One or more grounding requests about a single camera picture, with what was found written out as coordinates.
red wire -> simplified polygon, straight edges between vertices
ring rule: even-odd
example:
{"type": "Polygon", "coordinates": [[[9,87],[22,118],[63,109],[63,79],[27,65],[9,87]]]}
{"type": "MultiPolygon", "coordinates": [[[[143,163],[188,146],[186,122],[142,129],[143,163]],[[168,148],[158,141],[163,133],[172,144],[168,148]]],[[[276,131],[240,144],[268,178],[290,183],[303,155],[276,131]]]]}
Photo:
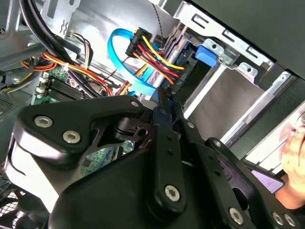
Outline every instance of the red wire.
{"type": "MultiPolygon", "coordinates": [[[[23,67],[25,67],[26,69],[29,69],[29,68],[30,68],[25,62],[21,61],[20,63],[21,63],[21,65],[22,65],[23,67]]],[[[54,68],[56,68],[56,67],[57,67],[57,63],[52,62],[52,63],[50,63],[49,65],[46,65],[46,66],[34,67],[34,71],[36,71],[36,72],[45,72],[45,71],[52,70],[52,69],[54,69],[54,68]]]]}
{"type": "Polygon", "coordinates": [[[150,61],[152,61],[152,62],[153,62],[154,64],[156,64],[159,68],[161,68],[162,71],[164,71],[164,72],[166,72],[166,73],[168,73],[168,74],[171,74],[171,75],[175,76],[176,78],[179,78],[179,75],[178,75],[178,74],[176,74],[176,73],[174,73],[174,72],[172,72],[172,71],[170,71],[170,70],[164,68],[161,64],[159,64],[159,63],[156,62],[153,58],[151,58],[150,55],[147,53],[147,51],[146,51],[141,45],[138,44],[138,47],[139,47],[139,49],[143,52],[143,54],[144,54],[150,61]]]}

orange wire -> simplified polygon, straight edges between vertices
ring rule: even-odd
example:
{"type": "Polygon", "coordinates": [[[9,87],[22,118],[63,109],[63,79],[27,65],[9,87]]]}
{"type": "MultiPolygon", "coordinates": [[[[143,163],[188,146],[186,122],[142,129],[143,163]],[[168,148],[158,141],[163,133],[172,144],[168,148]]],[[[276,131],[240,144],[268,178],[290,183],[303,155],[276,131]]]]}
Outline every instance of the orange wire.
{"type": "Polygon", "coordinates": [[[144,61],[145,63],[147,63],[148,65],[150,65],[150,66],[151,66],[154,70],[156,70],[158,73],[160,73],[161,75],[163,75],[163,76],[170,82],[171,85],[174,84],[174,83],[173,83],[173,80],[172,80],[169,76],[165,75],[163,72],[159,71],[157,68],[155,68],[154,66],[152,66],[148,61],[146,61],[144,58],[142,58],[141,56],[139,56],[137,53],[133,52],[133,55],[134,55],[135,57],[137,57],[138,59],[141,59],[142,61],[144,61]]]}
{"type": "MultiPolygon", "coordinates": [[[[146,70],[147,68],[148,68],[147,65],[143,65],[143,66],[139,69],[139,72],[136,74],[136,76],[139,77],[140,75],[142,75],[143,72],[145,72],[145,70],[146,70]]],[[[129,83],[129,84],[126,86],[126,88],[120,93],[120,95],[125,94],[125,93],[127,92],[128,88],[130,88],[131,85],[132,85],[132,84],[129,83]]]]}
{"type": "MultiPolygon", "coordinates": [[[[20,63],[26,69],[30,68],[24,61],[20,61],[20,63]]],[[[44,72],[44,71],[52,70],[52,69],[54,69],[56,67],[57,67],[57,63],[52,62],[52,63],[50,63],[49,65],[46,65],[46,66],[37,66],[37,67],[34,67],[34,71],[36,71],[36,72],[44,72]]]]}
{"type": "MultiPolygon", "coordinates": [[[[58,63],[58,64],[61,64],[61,65],[66,65],[66,62],[64,62],[64,61],[62,61],[62,60],[60,60],[60,59],[58,59],[58,58],[56,58],[56,57],[54,57],[54,56],[52,56],[52,55],[50,55],[50,54],[48,54],[48,53],[45,53],[45,52],[44,52],[44,53],[42,54],[42,56],[43,56],[44,59],[48,59],[48,60],[50,60],[50,61],[53,61],[53,62],[58,63]]],[[[80,73],[82,73],[82,74],[84,74],[84,75],[86,75],[86,76],[88,76],[88,77],[94,79],[95,81],[99,82],[100,84],[102,84],[102,85],[105,87],[105,89],[106,89],[106,91],[107,91],[107,94],[108,94],[109,96],[113,96],[112,91],[111,91],[111,89],[108,87],[108,85],[106,84],[106,82],[105,82],[104,80],[102,80],[102,79],[101,79],[97,74],[95,74],[94,72],[92,72],[92,71],[90,71],[90,70],[86,70],[86,69],[81,68],[81,67],[78,67],[78,66],[76,66],[76,65],[74,65],[74,64],[69,64],[69,65],[68,65],[68,68],[73,69],[73,70],[75,70],[75,71],[78,71],[78,72],[80,72],[80,73]]]]}

metal panel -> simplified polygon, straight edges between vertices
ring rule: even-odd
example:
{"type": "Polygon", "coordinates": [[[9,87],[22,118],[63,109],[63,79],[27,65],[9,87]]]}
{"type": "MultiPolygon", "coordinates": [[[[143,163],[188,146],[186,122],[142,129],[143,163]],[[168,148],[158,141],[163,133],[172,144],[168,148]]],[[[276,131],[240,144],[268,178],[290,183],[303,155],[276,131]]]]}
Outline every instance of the metal panel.
{"type": "Polygon", "coordinates": [[[201,137],[221,139],[264,93],[237,71],[226,69],[190,116],[201,137]]]}
{"type": "MultiPolygon", "coordinates": [[[[178,20],[157,9],[162,24],[163,35],[166,38],[178,20]]],[[[85,36],[94,49],[93,59],[105,66],[111,72],[114,68],[107,52],[107,41],[112,31],[125,28],[130,31],[142,27],[155,36],[160,34],[156,13],[150,2],[145,0],[82,0],[79,8],[73,14],[70,29],[85,36]]],[[[115,37],[114,48],[121,60],[127,56],[125,51],[129,40],[115,37]]],[[[137,69],[142,62],[130,58],[126,62],[131,69],[137,69]]]]}
{"type": "Polygon", "coordinates": [[[31,96],[21,91],[0,94],[0,161],[5,159],[17,114],[30,101],[31,96]]]}
{"type": "Polygon", "coordinates": [[[29,31],[18,31],[20,21],[18,0],[9,1],[8,13],[4,15],[7,15],[7,22],[6,34],[0,35],[0,69],[45,50],[41,44],[28,47],[31,33],[29,31]]]}
{"type": "Polygon", "coordinates": [[[218,20],[305,78],[305,1],[192,0],[218,20]]]}
{"type": "Polygon", "coordinates": [[[231,151],[238,158],[243,158],[259,144],[273,129],[286,119],[305,100],[305,81],[297,79],[274,101],[274,103],[251,123],[247,130],[232,146],[231,151]]]}

wire bundle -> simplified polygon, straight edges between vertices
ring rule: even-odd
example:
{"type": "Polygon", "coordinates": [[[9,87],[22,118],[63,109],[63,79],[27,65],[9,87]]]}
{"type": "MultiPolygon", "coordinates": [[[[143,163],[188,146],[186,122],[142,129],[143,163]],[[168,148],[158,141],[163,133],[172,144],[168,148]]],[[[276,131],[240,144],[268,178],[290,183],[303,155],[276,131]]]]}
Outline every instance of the wire bundle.
{"type": "Polygon", "coordinates": [[[80,42],[81,44],[84,45],[85,47],[85,64],[84,64],[84,69],[88,69],[91,62],[92,62],[92,59],[93,59],[93,54],[94,54],[94,51],[91,47],[91,44],[90,42],[85,39],[82,35],[78,34],[78,33],[74,33],[74,32],[71,32],[69,34],[70,37],[72,38],[75,38],[78,42],[80,42]]]}
{"type": "MultiPolygon", "coordinates": [[[[148,66],[146,64],[143,65],[138,71],[136,71],[135,75],[140,77],[146,71],[147,68],[148,68],[148,66]]],[[[130,86],[131,86],[131,83],[129,83],[128,81],[125,81],[124,84],[120,87],[120,89],[116,93],[116,95],[126,94],[128,89],[130,88],[130,86]]]]}
{"type": "Polygon", "coordinates": [[[29,85],[33,80],[38,76],[39,74],[32,72],[28,74],[26,77],[24,77],[22,80],[20,80],[17,84],[12,84],[6,88],[4,88],[1,92],[2,93],[12,93],[15,91],[18,91],[27,85],[29,85]]]}
{"type": "MultiPolygon", "coordinates": [[[[41,44],[54,57],[58,57],[66,63],[74,65],[73,60],[67,54],[63,45],[58,41],[56,36],[50,31],[43,21],[35,0],[19,0],[20,10],[24,21],[28,25],[31,32],[36,36],[41,44]]],[[[100,97],[100,95],[90,86],[86,79],[79,73],[68,70],[68,75],[88,94],[91,98],[100,97]]]]}
{"type": "Polygon", "coordinates": [[[105,91],[107,92],[108,96],[113,96],[112,90],[108,87],[107,83],[104,80],[102,80],[96,73],[94,73],[90,70],[86,70],[84,68],[81,68],[81,67],[79,67],[75,64],[69,64],[65,61],[62,61],[62,60],[56,58],[55,56],[50,55],[47,52],[44,52],[42,54],[42,57],[45,60],[53,61],[54,63],[60,64],[60,65],[64,66],[64,68],[67,67],[68,69],[71,69],[73,71],[76,71],[76,72],[79,72],[79,73],[82,73],[82,74],[86,75],[87,77],[89,77],[89,78],[93,79],[94,81],[100,83],[102,85],[102,87],[105,89],[105,91]]]}
{"type": "Polygon", "coordinates": [[[160,52],[153,48],[145,36],[142,36],[142,39],[143,42],[137,45],[137,49],[133,52],[133,55],[151,66],[173,85],[175,79],[179,78],[180,71],[184,70],[184,68],[169,63],[160,55],[160,52]]]}
{"type": "MultiPolygon", "coordinates": [[[[23,66],[23,67],[25,67],[26,69],[29,69],[30,68],[30,65],[29,64],[27,64],[25,61],[21,61],[20,62],[21,63],[21,65],[23,66]]],[[[53,70],[54,68],[56,68],[57,67],[57,63],[55,63],[55,62],[51,62],[50,64],[47,64],[47,65],[45,65],[45,66],[35,66],[34,67],[34,71],[35,72],[45,72],[45,71],[50,71],[50,70],[53,70]]]]}

black mounting arm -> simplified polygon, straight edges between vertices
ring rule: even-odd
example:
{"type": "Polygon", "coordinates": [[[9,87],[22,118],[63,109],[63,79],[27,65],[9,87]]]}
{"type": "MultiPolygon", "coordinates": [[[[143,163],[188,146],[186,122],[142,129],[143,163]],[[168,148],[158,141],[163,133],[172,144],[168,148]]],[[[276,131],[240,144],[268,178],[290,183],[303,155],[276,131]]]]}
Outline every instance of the black mounting arm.
{"type": "Polygon", "coordinates": [[[117,96],[20,113],[11,148],[17,144],[54,171],[73,170],[101,148],[136,142],[134,151],[60,194],[50,229],[300,228],[225,145],[204,142],[180,104],[161,89],[158,95],[153,110],[117,96]]]}

